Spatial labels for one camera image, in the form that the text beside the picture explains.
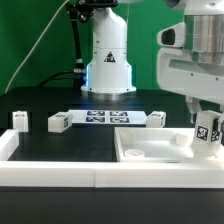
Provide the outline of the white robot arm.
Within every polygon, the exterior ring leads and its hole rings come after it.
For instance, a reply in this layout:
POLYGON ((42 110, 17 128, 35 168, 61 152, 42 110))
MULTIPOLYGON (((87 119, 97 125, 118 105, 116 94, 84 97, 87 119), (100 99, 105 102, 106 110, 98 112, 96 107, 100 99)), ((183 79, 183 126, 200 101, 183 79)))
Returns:
MULTIPOLYGON (((201 114, 202 100, 217 103, 224 121, 224 0, 163 0, 183 11, 183 21, 157 34, 159 87, 186 97, 192 115, 201 114)), ((89 87, 97 94, 112 94, 123 84, 104 70, 125 66, 125 47, 110 23, 117 0, 83 0, 80 5, 94 14, 96 55, 89 64, 89 87)))

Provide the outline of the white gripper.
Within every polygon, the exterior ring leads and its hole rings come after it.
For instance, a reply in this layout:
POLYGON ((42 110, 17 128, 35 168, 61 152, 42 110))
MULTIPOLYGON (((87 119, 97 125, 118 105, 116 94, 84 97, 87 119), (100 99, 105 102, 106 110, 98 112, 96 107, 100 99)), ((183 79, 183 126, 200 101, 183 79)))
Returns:
POLYGON ((224 55, 218 64, 194 62, 184 49, 185 37, 184 22, 157 34, 161 49, 157 54, 156 77, 161 89, 187 96, 190 121, 194 123, 201 111, 200 100, 224 104, 224 55))

